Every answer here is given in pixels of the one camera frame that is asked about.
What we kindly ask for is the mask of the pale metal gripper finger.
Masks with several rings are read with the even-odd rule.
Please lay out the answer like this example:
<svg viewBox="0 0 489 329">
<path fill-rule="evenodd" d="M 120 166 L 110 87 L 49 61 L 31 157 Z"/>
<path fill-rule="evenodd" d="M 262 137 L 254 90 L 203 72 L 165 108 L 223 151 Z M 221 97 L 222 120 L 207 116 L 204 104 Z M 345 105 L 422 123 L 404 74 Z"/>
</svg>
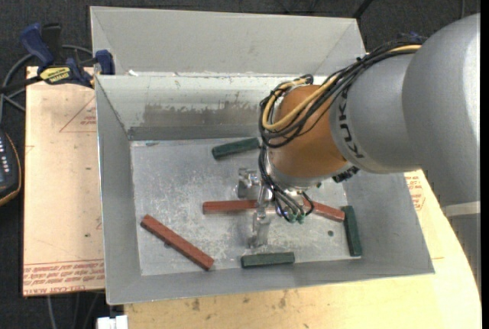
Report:
<svg viewBox="0 0 489 329">
<path fill-rule="evenodd" d="M 257 170 L 238 170 L 237 196 L 240 200 L 258 200 L 261 192 L 261 175 Z"/>
<path fill-rule="evenodd" d="M 271 217 L 267 215 L 265 208 L 258 208 L 254 213 L 252 235 L 248 239 L 250 248 L 258 248 L 267 245 L 270 230 Z"/>
</svg>

